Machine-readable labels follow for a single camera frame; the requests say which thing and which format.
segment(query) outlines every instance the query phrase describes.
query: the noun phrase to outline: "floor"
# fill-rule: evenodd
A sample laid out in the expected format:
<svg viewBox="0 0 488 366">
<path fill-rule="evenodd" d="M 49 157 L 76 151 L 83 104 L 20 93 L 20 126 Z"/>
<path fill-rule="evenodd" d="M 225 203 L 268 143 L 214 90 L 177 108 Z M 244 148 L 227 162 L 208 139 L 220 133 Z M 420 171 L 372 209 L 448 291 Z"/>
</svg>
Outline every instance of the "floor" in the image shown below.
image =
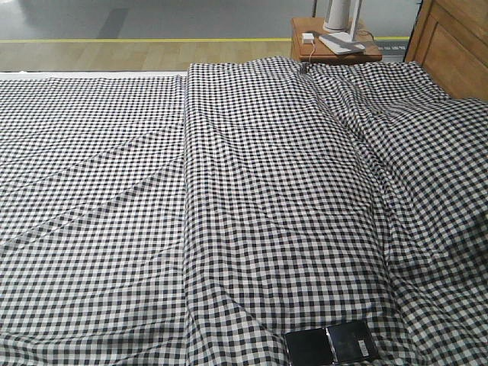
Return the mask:
<svg viewBox="0 0 488 366">
<path fill-rule="evenodd" d="M 367 0 L 361 17 L 383 42 L 405 42 L 416 3 Z M 290 19 L 310 16 L 312 5 L 311 0 L 0 0 L 0 71 L 183 70 L 192 62 L 289 56 Z M 317 16 L 325 7 L 319 0 Z"/>
</svg>

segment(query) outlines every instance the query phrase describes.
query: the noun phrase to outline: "yellow line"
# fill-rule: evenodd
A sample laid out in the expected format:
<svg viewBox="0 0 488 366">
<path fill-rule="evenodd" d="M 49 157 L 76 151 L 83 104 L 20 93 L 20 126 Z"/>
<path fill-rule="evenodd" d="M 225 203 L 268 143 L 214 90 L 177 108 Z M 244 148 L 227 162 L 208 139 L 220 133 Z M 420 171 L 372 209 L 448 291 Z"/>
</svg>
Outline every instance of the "yellow line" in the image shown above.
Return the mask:
<svg viewBox="0 0 488 366">
<path fill-rule="evenodd" d="M 398 36 L 386 36 L 386 37 L 374 37 L 375 40 L 409 40 L 410 37 L 398 37 Z"/>
<path fill-rule="evenodd" d="M 0 43 L 185 43 L 185 42 L 291 42 L 291 38 L 128 38 L 128 39 L 52 39 L 0 40 Z"/>
</svg>

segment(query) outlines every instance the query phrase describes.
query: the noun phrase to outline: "charger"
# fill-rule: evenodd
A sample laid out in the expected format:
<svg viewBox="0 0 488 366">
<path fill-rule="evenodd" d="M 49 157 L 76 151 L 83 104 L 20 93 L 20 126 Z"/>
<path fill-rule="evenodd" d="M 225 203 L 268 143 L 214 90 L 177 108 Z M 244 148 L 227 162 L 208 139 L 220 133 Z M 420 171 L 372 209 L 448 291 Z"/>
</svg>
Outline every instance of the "charger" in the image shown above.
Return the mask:
<svg viewBox="0 0 488 366">
<path fill-rule="evenodd" d="M 313 44 L 313 34 L 302 33 L 302 43 L 303 44 Z"/>
</svg>

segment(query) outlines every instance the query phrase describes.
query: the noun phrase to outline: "gray floor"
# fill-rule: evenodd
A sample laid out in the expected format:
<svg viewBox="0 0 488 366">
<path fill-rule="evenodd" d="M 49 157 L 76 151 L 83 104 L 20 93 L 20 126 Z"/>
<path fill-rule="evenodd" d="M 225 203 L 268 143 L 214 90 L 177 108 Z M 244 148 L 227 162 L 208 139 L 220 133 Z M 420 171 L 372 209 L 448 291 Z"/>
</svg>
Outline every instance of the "gray floor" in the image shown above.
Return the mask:
<svg viewBox="0 0 488 366">
<path fill-rule="evenodd" d="M 415 0 L 364 0 L 375 36 L 409 36 Z M 289 37 L 312 0 L 0 0 L 0 39 Z M 318 1 L 323 16 L 325 0 Z"/>
</svg>

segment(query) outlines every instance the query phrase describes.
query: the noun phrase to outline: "white cable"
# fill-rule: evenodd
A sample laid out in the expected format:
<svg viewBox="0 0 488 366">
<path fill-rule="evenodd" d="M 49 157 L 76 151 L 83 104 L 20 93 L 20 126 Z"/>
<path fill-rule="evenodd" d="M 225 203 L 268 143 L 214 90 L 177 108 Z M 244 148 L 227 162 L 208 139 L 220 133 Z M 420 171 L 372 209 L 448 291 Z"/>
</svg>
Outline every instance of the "white cable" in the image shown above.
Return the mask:
<svg viewBox="0 0 488 366">
<path fill-rule="evenodd" d="M 315 51 L 317 50 L 317 46 L 315 45 L 315 40 L 312 42 L 312 46 L 313 46 L 312 53 L 308 56 L 308 62 L 309 63 L 312 63 L 312 56 L 315 53 Z"/>
</svg>

